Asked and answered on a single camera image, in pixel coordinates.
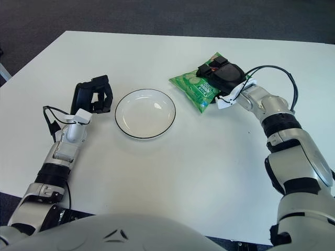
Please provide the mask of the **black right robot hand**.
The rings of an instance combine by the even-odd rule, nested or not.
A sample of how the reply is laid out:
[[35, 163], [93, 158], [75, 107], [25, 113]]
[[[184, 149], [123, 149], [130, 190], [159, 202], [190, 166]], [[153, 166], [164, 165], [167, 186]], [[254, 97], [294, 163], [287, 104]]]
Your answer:
[[245, 72], [221, 55], [199, 66], [196, 76], [204, 78], [210, 86], [226, 94], [230, 94], [235, 87], [246, 81]]

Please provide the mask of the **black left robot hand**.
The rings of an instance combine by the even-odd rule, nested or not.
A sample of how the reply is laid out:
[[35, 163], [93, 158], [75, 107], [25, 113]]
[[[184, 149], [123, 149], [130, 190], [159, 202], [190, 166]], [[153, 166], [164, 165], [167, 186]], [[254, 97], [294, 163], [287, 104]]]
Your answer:
[[113, 92], [107, 75], [93, 78], [90, 82], [76, 85], [70, 114], [79, 109], [90, 113], [108, 113], [111, 110]]

